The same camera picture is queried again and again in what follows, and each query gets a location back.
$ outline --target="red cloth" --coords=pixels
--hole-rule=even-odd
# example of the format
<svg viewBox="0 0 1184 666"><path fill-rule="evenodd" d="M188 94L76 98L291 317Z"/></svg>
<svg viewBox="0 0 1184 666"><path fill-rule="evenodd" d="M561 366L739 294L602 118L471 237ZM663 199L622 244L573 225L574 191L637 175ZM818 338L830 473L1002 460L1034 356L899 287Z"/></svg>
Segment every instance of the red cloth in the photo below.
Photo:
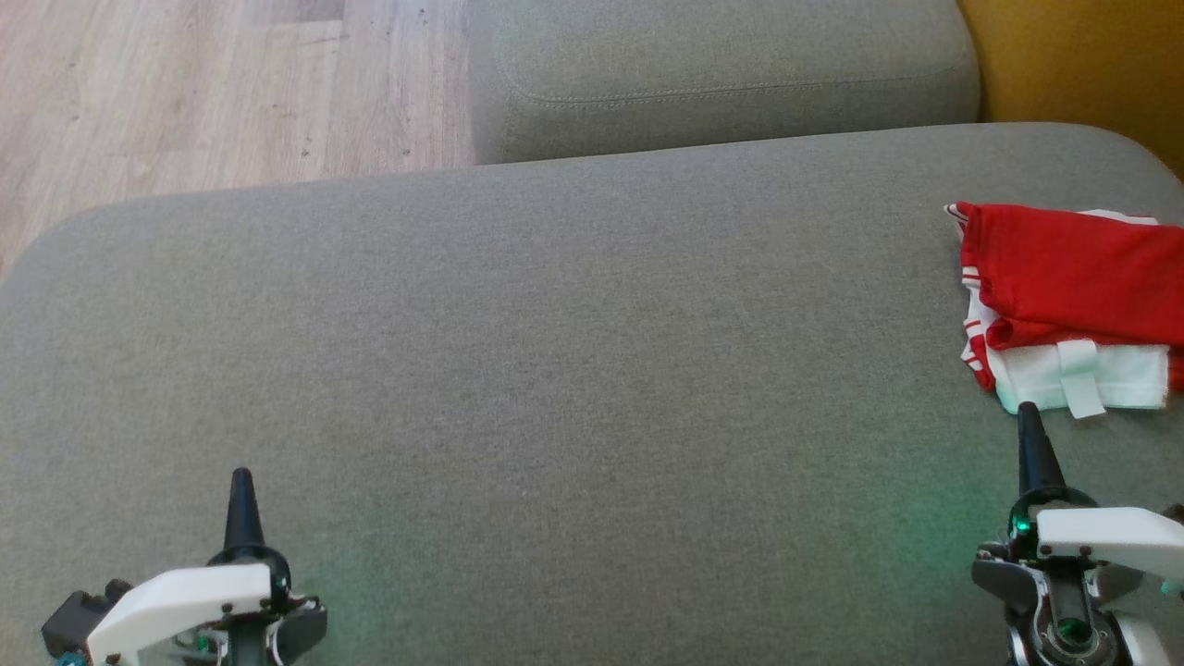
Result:
<svg viewBox="0 0 1184 666"><path fill-rule="evenodd" d="M958 203L993 348L1088 338L1184 347L1184 229Z"/></svg>

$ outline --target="folded cloth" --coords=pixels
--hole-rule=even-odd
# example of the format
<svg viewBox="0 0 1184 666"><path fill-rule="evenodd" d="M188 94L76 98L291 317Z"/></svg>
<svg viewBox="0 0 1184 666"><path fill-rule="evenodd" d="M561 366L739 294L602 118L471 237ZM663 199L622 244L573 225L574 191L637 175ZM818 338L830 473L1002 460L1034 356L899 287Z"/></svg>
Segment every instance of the folded cloth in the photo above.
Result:
<svg viewBox="0 0 1184 666"><path fill-rule="evenodd" d="M1090 339L1184 346L1184 229L1015 205L955 204L963 265L999 313L997 350Z"/></svg>
<svg viewBox="0 0 1184 666"><path fill-rule="evenodd" d="M970 204L947 206L965 231ZM1113 211L1074 213L1109 218L1119 224L1156 225L1154 218L1130 217ZM1184 389L1184 353L1167 345L1105 344L1124 341L1049 325L1043 344L1024 346L989 344L989 332L1002 319L982 300L983 277L977 265L965 263L974 252L963 254L963 284L970 292L964 322L969 341L963 360L985 390L993 390L1004 409L1015 414L1019 403L1031 401L1041 409L1068 406L1077 418L1102 414L1105 406L1156 409L1165 403L1170 386Z"/></svg>

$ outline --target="robotic arm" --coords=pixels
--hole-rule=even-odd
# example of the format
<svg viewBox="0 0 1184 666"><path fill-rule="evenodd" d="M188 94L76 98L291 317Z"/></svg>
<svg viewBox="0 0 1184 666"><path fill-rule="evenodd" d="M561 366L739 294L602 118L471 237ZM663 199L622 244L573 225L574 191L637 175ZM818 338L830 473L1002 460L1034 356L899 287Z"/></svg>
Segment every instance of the robotic arm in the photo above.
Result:
<svg viewBox="0 0 1184 666"><path fill-rule="evenodd" d="M62 665L140 666L143 648L174 636L186 666L288 666L327 629L320 601L291 594L288 561L263 540L251 473L237 469L223 550L206 566L75 593L41 635Z"/></svg>
<svg viewBox="0 0 1184 666"><path fill-rule="evenodd" d="M1100 508L1067 486L1031 403L1019 405L1019 493L1008 540L982 545L971 568L1004 603L1009 665L1171 666L1147 622L1102 607L1144 572L1184 581L1184 508Z"/></svg>

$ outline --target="gray upholstery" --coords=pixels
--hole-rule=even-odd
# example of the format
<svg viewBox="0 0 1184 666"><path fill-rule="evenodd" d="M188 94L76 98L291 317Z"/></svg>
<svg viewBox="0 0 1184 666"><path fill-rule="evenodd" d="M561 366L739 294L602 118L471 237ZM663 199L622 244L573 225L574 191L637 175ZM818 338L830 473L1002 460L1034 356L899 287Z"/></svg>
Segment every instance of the gray upholstery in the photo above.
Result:
<svg viewBox="0 0 1184 666"><path fill-rule="evenodd" d="M1132 142L1024 124L84 213L0 288L5 662L204 563L247 465L334 611L309 666L997 665L1015 421L958 358L959 198L1184 218ZM1184 499L1184 410L1047 423L1101 501Z"/></svg>
<svg viewBox="0 0 1184 666"><path fill-rule="evenodd" d="M972 122L955 0L477 0L481 164Z"/></svg>

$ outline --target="gray couch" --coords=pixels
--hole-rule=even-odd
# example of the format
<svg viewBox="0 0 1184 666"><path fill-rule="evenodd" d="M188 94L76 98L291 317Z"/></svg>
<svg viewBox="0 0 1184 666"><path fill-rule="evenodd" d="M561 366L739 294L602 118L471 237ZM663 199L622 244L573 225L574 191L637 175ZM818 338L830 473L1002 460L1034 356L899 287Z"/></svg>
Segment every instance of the gray couch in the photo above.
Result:
<svg viewBox="0 0 1184 666"><path fill-rule="evenodd" d="M67 220L0 288L5 662L202 564L245 465L333 609L302 664L999 664L1016 427L958 358L957 199L1184 219L1128 140L955 124ZM1184 411L1045 423L1105 504L1182 499Z"/></svg>

